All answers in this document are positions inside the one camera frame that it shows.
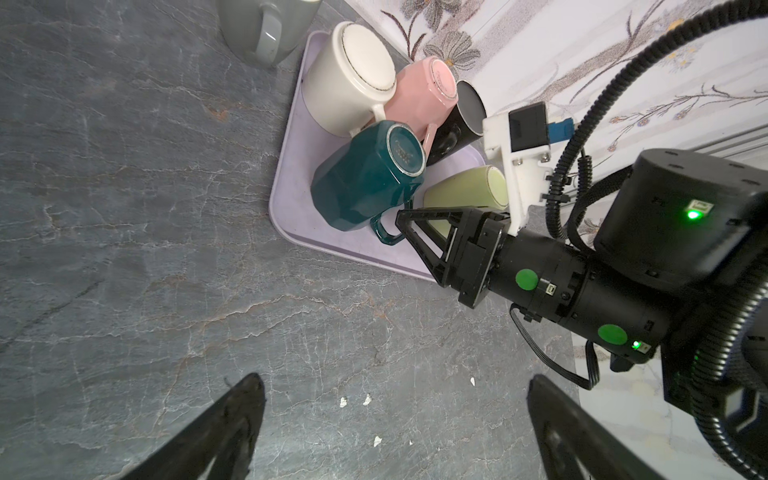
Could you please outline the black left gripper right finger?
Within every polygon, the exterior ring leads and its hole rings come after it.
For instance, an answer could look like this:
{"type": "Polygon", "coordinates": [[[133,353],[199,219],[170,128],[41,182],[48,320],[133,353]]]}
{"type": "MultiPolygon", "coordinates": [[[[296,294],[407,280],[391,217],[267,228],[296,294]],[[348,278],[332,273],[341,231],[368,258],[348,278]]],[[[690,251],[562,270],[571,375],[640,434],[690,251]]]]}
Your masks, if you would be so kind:
{"type": "Polygon", "coordinates": [[[527,406],[549,479],[661,477],[546,376],[530,380],[527,406]]]}

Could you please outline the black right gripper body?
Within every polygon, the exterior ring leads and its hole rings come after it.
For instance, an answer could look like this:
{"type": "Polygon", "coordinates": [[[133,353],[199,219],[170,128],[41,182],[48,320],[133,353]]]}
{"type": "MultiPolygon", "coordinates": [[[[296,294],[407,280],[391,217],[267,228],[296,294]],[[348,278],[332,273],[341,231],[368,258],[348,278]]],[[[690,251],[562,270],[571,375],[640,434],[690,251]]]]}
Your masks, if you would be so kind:
{"type": "Polygon", "coordinates": [[[508,233],[509,214],[487,209],[450,209],[448,222],[441,285],[456,290],[461,304],[475,308],[486,295],[491,264],[508,233]]]}

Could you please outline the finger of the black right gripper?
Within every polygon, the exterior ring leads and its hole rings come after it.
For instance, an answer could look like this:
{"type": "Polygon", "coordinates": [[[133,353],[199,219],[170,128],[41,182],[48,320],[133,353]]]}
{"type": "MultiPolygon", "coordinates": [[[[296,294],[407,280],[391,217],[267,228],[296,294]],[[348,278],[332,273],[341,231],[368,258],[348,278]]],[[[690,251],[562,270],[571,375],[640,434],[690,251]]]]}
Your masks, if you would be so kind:
{"type": "Polygon", "coordinates": [[[473,232],[472,208],[401,210],[396,226],[441,287],[471,287],[473,267],[465,258],[473,232]]]}

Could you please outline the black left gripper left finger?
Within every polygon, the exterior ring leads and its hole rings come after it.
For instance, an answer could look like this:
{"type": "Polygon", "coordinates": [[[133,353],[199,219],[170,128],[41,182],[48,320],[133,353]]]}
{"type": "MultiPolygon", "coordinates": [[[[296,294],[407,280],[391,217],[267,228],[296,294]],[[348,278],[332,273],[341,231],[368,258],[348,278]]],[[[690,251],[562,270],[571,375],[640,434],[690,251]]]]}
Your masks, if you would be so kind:
{"type": "Polygon", "coordinates": [[[265,407],[263,380],[250,373],[125,477],[244,479],[265,407]]]}

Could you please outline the dark green ceramic mug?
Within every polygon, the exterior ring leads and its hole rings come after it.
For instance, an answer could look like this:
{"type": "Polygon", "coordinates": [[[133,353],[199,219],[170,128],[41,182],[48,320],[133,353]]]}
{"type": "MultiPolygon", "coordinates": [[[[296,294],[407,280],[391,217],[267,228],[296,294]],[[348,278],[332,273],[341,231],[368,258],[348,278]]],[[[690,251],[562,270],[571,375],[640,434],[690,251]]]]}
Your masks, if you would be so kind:
{"type": "Polygon", "coordinates": [[[381,223],[389,209],[410,208],[424,182],[426,157],[421,142],[404,123],[383,120],[355,135],[315,170],[311,197],[331,227],[351,231],[370,226],[379,241],[404,239],[381,223]]]}

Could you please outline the grey ceramic mug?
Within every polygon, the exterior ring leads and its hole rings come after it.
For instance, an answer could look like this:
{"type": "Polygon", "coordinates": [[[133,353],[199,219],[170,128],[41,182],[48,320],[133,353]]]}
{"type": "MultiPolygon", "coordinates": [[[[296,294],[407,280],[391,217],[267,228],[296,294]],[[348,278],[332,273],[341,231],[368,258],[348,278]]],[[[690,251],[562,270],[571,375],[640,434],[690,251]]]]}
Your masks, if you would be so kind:
{"type": "Polygon", "coordinates": [[[321,6],[304,0],[219,0],[219,26],[229,49],[245,64],[271,68],[299,44],[321,6]]]}

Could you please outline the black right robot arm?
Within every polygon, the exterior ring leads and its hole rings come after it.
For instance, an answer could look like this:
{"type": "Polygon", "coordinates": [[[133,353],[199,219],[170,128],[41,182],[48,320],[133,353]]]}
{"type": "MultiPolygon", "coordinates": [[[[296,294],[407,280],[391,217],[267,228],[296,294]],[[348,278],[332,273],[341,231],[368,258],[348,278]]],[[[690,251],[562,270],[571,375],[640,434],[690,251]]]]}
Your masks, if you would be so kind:
{"type": "Polygon", "coordinates": [[[767,368],[749,355],[767,292],[767,173],[711,155],[651,149],[574,205],[565,240],[507,232],[505,214],[404,209],[397,228],[437,283],[475,307],[488,293],[517,326],[550,320],[616,372],[660,354],[665,399],[697,416],[767,411],[767,368]]]}

